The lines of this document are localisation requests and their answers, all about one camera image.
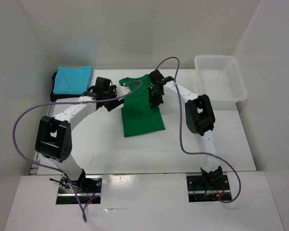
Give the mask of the green t-shirt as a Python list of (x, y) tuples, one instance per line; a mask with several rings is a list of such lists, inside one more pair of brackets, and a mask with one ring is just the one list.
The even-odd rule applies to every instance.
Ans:
[(127, 84), (127, 87), (133, 91), (139, 86), (137, 80), (142, 81), (141, 87), (133, 94), (124, 98), (124, 105), (121, 108), (125, 138), (165, 129), (159, 108), (151, 109), (149, 105), (148, 88), (151, 81), (148, 75), (137, 78), (126, 77), (121, 79), (119, 84)]

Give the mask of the light blue t-shirt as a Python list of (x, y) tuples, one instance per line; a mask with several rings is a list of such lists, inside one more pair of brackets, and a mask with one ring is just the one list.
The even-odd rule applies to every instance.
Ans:
[(92, 71), (93, 69), (90, 65), (79, 68), (58, 66), (53, 93), (70, 95), (82, 94), (90, 86)]

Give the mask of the black t-shirt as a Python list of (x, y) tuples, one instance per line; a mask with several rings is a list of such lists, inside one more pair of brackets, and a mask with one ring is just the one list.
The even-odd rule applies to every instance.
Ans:
[(80, 97), (80, 95), (76, 95), (76, 94), (54, 94), (54, 85), (55, 85), (55, 78), (56, 78), (57, 72), (55, 72), (52, 75), (52, 90), (50, 92), (50, 101), (51, 102), (55, 102), (59, 99), (69, 99), (69, 98), (76, 98), (76, 97)]

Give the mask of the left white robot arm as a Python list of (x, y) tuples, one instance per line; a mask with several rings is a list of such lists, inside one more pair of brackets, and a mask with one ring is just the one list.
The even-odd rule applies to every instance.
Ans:
[(65, 182), (75, 192), (86, 188), (85, 171), (73, 158), (72, 130), (87, 116), (105, 107), (111, 111), (124, 103), (117, 99), (116, 86), (108, 78), (98, 77), (95, 85), (86, 90), (77, 101), (54, 117), (44, 116), (39, 122), (35, 148), (63, 171)]

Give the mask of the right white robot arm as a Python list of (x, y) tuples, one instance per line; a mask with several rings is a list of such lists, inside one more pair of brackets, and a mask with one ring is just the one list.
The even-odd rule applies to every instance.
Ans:
[(149, 75), (151, 82), (148, 88), (148, 100), (151, 109), (163, 103), (163, 96), (180, 100), (184, 107), (187, 128), (194, 134), (199, 152), (204, 155), (201, 162), (201, 183), (206, 189), (213, 189), (223, 176), (222, 167), (216, 157), (216, 147), (213, 139), (214, 123), (216, 121), (209, 97), (199, 95), (174, 82), (174, 78), (164, 77), (159, 70)]

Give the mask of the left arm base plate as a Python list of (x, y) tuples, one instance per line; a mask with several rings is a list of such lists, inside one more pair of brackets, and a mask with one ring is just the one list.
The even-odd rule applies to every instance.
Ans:
[[(100, 204), (101, 202), (101, 189), (102, 189), (102, 175), (87, 175), (86, 180), (89, 182), (88, 186), (83, 189), (77, 189), (79, 201), (85, 205), (88, 201), (90, 204)], [(60, 180), (54, 180), (59, 183), (56, 204), (57, 205), (74, 205), (77, 204), (72, 187), (64, 177)]]

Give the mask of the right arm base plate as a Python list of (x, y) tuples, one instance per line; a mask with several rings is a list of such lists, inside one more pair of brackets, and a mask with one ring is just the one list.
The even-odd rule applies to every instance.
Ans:
[(214, 202), (232, 200), (228, 177), (226, 174), (211, 186), (206, 186), (202, 175), (186, 175), (188, 199), (193, 202)]

